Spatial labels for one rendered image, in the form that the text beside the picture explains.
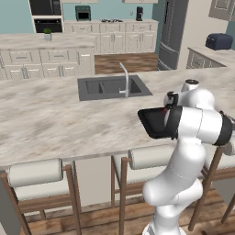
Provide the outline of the green toaster oven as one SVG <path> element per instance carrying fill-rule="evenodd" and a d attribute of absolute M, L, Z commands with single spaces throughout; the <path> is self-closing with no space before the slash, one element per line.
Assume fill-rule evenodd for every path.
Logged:
<path fill-rule="evenodd" d="M 91 20 L 91 7 L 90 6 L 76 6 L 75 15 L 77 21 L 90 21 Z"/>

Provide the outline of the black microwave oven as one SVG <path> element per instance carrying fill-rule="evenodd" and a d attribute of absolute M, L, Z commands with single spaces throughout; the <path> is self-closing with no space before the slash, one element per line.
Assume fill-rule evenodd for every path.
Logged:
<path fill-rule="evenodd" d="M 60 0 L 29 0 L 33 16 L 60 16 Z"/>

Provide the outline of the white wall cupboard run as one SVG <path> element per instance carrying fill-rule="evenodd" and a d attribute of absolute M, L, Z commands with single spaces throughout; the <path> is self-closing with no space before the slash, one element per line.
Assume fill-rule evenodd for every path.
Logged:
<path fill-rule="evenodd" d="M 63 23 L 64 32 L 89 35 L 95 44 L 95 55 L 155 52 L 156 20 L 121 20 L 122 23 L 67 20 Z"/>

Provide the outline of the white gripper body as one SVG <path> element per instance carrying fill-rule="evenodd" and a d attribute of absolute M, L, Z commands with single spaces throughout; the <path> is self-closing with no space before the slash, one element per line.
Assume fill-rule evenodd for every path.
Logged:
<path fill-rule="evenodd" d="M 178 104 L 179 95 L 176 92 L 170 91 L 164 97 L 164 107 L 169 109 Z"/>

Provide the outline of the grey steel fridge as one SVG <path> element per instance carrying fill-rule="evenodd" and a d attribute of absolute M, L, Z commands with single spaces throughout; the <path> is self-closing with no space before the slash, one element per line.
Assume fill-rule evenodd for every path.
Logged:
<path fill-rule="evenodd" d="M 176 70 L 189 0 L 166 0 L 158 55 L 160 71 Z"/>

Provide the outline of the white island cupboard run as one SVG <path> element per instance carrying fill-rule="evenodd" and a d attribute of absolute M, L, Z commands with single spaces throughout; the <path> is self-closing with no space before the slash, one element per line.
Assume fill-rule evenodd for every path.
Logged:
<path fill-rule="evenodd" d="M 92 48 L 3 50 L 0 78 L 8 80 L 95 74 Z"/>

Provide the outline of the grey side cupboard run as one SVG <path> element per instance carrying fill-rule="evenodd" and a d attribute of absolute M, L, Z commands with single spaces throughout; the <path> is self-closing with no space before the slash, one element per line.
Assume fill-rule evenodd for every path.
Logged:
<path fill-rule="evenodd" d="M 189 48 L 187 59 L 187 69 L 204 69 L 226 67 L 221 57 L 212 50 L 201 50 Z"/>

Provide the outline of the grey upper cupboard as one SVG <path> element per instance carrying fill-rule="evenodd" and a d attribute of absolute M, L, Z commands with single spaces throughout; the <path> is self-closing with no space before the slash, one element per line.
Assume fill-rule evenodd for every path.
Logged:
<path fill-rule="evenodd" d="M 235 0 L 212 0 L 210 17 L 235 22 Z"/>

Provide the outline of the black built-in oven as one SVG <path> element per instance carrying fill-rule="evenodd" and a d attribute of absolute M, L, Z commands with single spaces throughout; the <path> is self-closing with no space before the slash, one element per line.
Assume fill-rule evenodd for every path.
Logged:
<path fill-rule="evenodd" d="M 45 28 L 52 33 L 62 33 L 62 21 L 59 18 L 35 19 L 34 23 L 37 33 L 43 33 Z"/>

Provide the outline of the dark blue toaster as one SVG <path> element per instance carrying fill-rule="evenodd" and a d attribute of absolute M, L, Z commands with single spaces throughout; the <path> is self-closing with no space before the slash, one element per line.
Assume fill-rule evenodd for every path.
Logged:
<path fill-rule="evenodd" d="M 206 46 L 212 50 L 230 50 L 233 37 L 224 33 L 212 33 L 207 36 Z"/>

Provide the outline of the silver tap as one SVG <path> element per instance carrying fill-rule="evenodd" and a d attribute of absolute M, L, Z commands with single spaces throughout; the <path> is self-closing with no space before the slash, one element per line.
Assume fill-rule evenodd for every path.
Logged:
<path fill-rule="evenodd" d="M 129 73 L 128 73 L 126 67 L 123 65 L 122 62 L 119 63 L 119 67 L 124 71 L 125 78 L 126 78 L 126 87 L 125 87 L 124 90 L 119 89 L 119 93 L 124 94 L 125 97 L 127 98 L 127 97 L 129 97 Z"/>

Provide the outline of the dark grey double sink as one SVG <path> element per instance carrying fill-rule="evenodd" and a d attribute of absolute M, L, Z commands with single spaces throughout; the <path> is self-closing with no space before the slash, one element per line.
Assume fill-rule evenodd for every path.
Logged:
<path fill-rule="evenodd" d="M 123 98 L 126 90 L 126 76 L 108 76 L 78 79 L 80 101 Z M 129 76 L 129 97 L 152 95 L 152 92 L 137 74 Z"/>

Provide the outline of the wooden stool with white cushion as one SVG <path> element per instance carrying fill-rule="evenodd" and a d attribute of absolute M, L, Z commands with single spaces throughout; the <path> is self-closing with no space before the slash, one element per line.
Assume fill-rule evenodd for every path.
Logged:
<path fill-rule="evenodd" d="M 111 207 L 120 194 L 119 235 L 124 235 L 126 196 L 141 194 L 144 183 L 166 168 L 172 153 L 173 146 L 164 144 L 111 156 Z"/>
<path fill-rule="evenodd" d="M 77 235 L 82 235 L 81 201 L 75 161 L 50 159 L 22 162 L 0 173 L 5 190 L 25 235 L 32 235 L 25 214 L 38 211 L 45 220 L 46 209 L 71 206 Z"/>
<path fill-rule="evenodd" d="M 192 231 L 194 229 L 197 218 L 204 204 L 207 192 L 209 190 L 209 187 L 211 186 L 211 183 L 213 181 L 231 179 L 235 177 L 235 160 L 233 161 L 232 165 L 227 168 L 218 168 L 224 150 L 225 150 L 224 146 L 217 147 L 211 163 L 205 165 L 203 167 L 203 170 L 201 171 L 201 173 L 204 176 L 204 180 L 202 182 L 203 195 L 196 202 L 196 207 L 188 226 L 189 231 Z"/>

